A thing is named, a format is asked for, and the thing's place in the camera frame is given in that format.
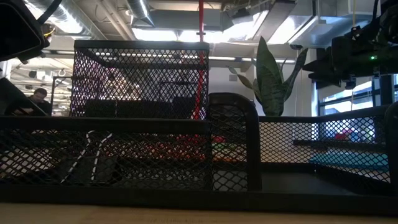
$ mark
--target red pole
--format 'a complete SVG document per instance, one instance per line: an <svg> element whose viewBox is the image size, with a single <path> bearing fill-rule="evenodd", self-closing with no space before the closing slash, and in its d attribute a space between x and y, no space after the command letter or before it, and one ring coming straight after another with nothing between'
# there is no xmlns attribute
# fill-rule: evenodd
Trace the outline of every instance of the red pole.
<svg viewBox="0 0 398 224"><path fill-rule="evenodd" d="M205 30L205 23L203 22L203 3L204 0L199 0L199 37L200 37L200 42L203 42L203 35L204 30ZM203 51L199 52L199 59L200 59L200 65L204 64L204 55ZM194 119L200 119L200 110L201 110L201 88L203 84L203 69L199 69L199 81L198 81L198 91L197 91L197 97L196 97L196 105L195 105L195 112L194 112Z"/></svg>

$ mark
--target wooden desk surface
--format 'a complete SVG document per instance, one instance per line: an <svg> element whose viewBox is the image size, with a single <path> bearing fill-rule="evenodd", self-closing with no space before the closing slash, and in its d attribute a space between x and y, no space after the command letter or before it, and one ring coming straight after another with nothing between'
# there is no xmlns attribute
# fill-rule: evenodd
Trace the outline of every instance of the wooden desk surface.
<svg viewBox="0 0 398 224"><path fill-rule="evenodd" d="M2 224L398 223L398 218L0 203Z"/></svg>

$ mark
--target snake plant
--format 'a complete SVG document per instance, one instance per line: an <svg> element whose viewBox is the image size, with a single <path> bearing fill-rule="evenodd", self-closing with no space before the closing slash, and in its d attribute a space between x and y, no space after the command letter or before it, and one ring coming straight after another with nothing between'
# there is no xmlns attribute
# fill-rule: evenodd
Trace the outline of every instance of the snake plant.
<svg viewBox="0 0 398 224"><path fill-rule="evenodd" d="M257 60L252 59L252 63L257 70L257 78L254 79L253 83L244 75L238 74L234 68L229 67L229 70L239 77L244 86L253 90L267 116L280 116L284 112L284 102L292 94L294 81L304 66L307 51L308 49L305 49L300 53L292 74L284 80L282 73L284 63L279 66L274 56L269 52L266 41L261 37L257 50Z"/></svg>

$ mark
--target man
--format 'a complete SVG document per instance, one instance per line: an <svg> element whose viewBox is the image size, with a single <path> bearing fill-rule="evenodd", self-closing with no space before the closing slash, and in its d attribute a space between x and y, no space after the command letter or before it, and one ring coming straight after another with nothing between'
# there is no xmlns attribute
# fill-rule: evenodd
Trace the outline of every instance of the man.
<svg viewBox="0 0 398 224"><path fill-rule="evenodd" d="M48 101L45 101L44 98L47 96L47 91L43 88L38 88L33 92L33 95L28 97L34 104L36 104L42 111L44 111L47 115L51 116L51 104ZM5 114L14 114L14 115L24 115L28 113L29 115L43 115L42 113L38 113L38 111L34 111L31 106L31 102L27 101L18 101L13 103L8 107Z"/></svg>

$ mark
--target metal mesh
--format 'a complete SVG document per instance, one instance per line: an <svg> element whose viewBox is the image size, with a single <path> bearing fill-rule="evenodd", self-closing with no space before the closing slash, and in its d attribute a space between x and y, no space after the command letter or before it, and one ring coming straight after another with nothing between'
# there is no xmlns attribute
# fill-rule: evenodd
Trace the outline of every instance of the metal mesh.
<svg viewBox="0 0 398 224"><path fill-rule="evenodd" d="M200 134L3 129L0 182L138 189L209 189Z"/></svg>
<svg viewBox="0 0 398 224"><path fill-rule="evenodd" d="M390 182L383 115L322 123L260 123L261 161L314 164L315 172L367 188ZM342 176L367 177L348 178Z"/></svg>
<svg viewBox="0 0 398 224"><path fill-rule="evenodd" d="M75 47L70 116L205 118L208 49L186 50L173 42L80 46Z"/></svg>
<svg viewBox="0 0 398 224"><path fill-rule="evenodd" d="M210 106L213 190L247 191L246 118L235 106Z"/></svg>

